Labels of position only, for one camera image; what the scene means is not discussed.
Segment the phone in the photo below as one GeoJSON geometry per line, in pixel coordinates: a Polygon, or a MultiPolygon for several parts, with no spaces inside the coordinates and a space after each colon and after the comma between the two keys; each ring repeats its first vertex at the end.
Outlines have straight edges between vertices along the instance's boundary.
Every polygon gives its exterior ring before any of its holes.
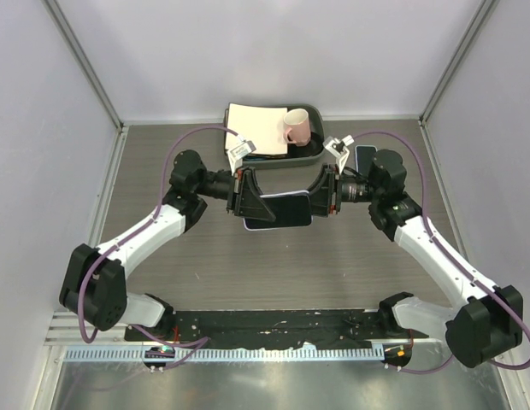
{"type": "Polygon", "coordinates": [[[273,211],[275,220],[269,222],[244,218],[244,228],[247,231],[305,227],[310,226],[313,221],[307,190],[262,195],[262,199],[273,211]]]}
{"type": "Polygon", "coordinates": [[[377,149],[373,145],[357,145],[355,148],[356,170],[368,176],[377,149]]]}

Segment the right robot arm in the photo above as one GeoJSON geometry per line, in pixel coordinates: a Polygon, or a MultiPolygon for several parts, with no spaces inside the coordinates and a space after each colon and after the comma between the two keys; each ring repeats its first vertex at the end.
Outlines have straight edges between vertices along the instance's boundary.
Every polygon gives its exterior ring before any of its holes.
{"type": "Polygon", "coordinates": [[[447,344],[452,356],[469,368],[494,360],[521,345],[528,329],[523,298],[467,262],[435,229],[423,206],[405,190],[407,171],[400,154],[375,150],[368,166],[348,171],[349,150],[333,140],[326,148],[335,159],[311,185],[313,212],[328,216],[344,202],[365,202],[375,227],[411,255],[444,292],[449,307],[401,292],[380,302],[377,325],[387,337],[419,331],[447,344]]]}

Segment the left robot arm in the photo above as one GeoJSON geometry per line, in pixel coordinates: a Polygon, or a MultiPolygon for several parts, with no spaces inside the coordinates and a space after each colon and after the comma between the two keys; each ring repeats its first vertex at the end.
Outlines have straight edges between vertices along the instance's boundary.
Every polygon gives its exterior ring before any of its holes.
{"type": "Polygon", "coordinates": [[[211,172],[196,151],[179,153],[168,191],[148,216],[106,243],[96,247],[83,243],[71,254],[59,300],[76,314],[81,331],[87,325],[107,331],[124,324],[143,326],[157,341],[172,334],[172,308],[156,296],[129,293],[127,278],[161,246],[200,220],[207,196],[226,201],[227,211],[236,216],[275,220],[253,168],[211,172]]]}

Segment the dark green tray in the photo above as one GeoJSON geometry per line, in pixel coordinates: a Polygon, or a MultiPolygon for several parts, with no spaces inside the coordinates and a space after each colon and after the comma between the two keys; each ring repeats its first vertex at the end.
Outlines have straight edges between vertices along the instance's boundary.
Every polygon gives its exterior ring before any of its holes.
{"type": "MultiPolygon", "coordinates": [[[[321,114],[316,107],[309,104],[288,104],[280,106],[273,105],[254,107],[286,107],[288,111],[296,108],[306,109],[309,113],[311,139],[309,143],[303,147],[296,146],[295,144],[287,144],[288,153],[286,156],[283,157],[253,156],[253,154],[249,154],[244,158],[244,164],[246,166],[253,166],[258,169],[303,167],[318,162],[318,160],[322,157],[324,153],[324,149],[322,147],[322,144],[324,142],[324,125],[321,114]]],[[[225,110],[224,114],[224,126],[227,126],[227,109],[225,110]]]]}

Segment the pink mug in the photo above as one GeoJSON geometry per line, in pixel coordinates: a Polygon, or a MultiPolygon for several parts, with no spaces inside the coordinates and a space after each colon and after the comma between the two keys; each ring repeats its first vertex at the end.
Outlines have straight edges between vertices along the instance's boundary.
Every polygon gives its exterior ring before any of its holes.
{"type": "Polygon", "coordinates": [[[304,108],[288,111],[283,119],[284,139],[288,144],[303,147],[311,139],[309,113],[304,108]]]}

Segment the cream notebook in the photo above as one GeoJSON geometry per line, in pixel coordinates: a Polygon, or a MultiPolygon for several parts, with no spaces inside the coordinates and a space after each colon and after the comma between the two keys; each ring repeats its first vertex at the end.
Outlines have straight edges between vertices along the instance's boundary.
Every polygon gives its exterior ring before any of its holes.
{"type": "Polygon", "coordinates": [[[284,134],[286,107],[265,108],[230,103],[227,109],[227,128],[235,131],[256,150],[253,156],[283,157],[288,153],[284,134]]]}

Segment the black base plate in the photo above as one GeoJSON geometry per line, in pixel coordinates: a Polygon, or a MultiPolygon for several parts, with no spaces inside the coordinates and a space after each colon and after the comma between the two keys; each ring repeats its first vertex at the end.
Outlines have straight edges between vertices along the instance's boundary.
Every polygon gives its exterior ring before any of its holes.
{"type": "Polygon", "coordinates": [[[376,339],[427,337],[389,325],[384,314],[365,309],[178,311],[166,325],[164,338],[181,342],[209,341],[207,349],[365,348],[376,339]]]}

